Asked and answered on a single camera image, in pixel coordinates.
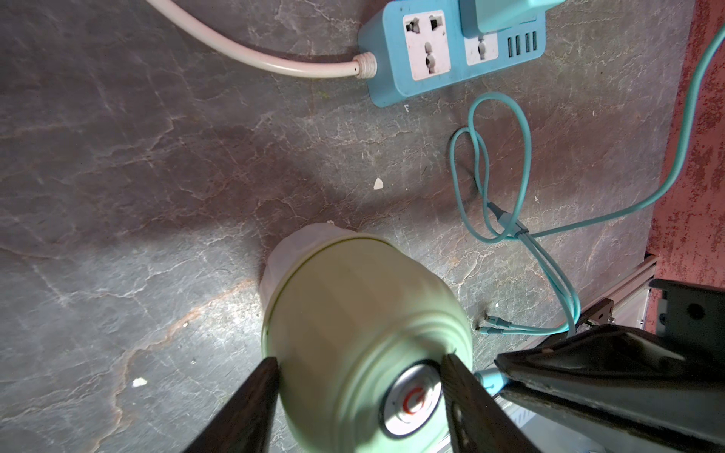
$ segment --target electrical socket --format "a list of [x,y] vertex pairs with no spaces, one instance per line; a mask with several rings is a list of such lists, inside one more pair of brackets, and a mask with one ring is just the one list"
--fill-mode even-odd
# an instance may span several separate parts
[[[459,5],[459,0],[393,0],[363,25],[357,35],[357,44],[360,53],[372,52],[377,61],[375,77],[367,79],[368,92],[376,106],[387,107],[411,96],[543,55],[546,44],[544,12],[533,17],[527,16],[524,23],[493,33],[476,34],[471,41],[466,41],[461,25],[462,7],[463,3]],[[438,13],[443,21],[446,41],[440,45],[430,41],[430,53],[426,52],[425,47],[429,41],[416,41],[413,47],[409,47],[407,36],[412,37],[409,32],[414,33],[417,25],[419,35],[433,33],[435,30],[432,26],[430,32],[422,28],[426,26],[422,20],[429,21],[431,15]],[[406,24],[406,17],[417,18],[417,24],[414,20]],[[515,47],[517,37],[518,53]],[[481,43],[483,57],[479,52]],[[449,68],[444,72],[442,61],[446,58],[442,59],[441,53],[445,49],[448,51]],[[423,57],[430,54],[435,60],[433,72],[425,65]]]
[[422,80],[451,70],[451,57],[443,11],[408,14],[403,17],[410,72]]
[[498,33],[487,33],[478,38],[464,38],[465,62],[468,66],[498,58]]

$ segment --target stone countertop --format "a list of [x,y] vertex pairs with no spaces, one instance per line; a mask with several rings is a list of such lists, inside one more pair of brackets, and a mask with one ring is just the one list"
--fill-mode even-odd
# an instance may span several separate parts
[[[344,61],[384,2],[183,0],[226,36]],[[179,452],[262,359],[257,286],[315,222],[384,236],[484,310],[552,325],[520,244],[464,229],[447,144],[480,93],[526,113],[521,219],[536,231],[658,184],[691,1],[568,0],[544,56],[385,109],[364,81],[298,80],[216,54],[141,0],[9,0],[0,104],[0,444],[5,452]],[[522,140],[481,106],[491,198],[511,208]],[[471,218],[472,152],[459,173]],[[383,188],[373,188],[380,178]],[[651,211],[542,240],[587,301],[642,261]],[[476,366],[527,339],[474,335]],[[272,452],[299,451],[276,414]]]

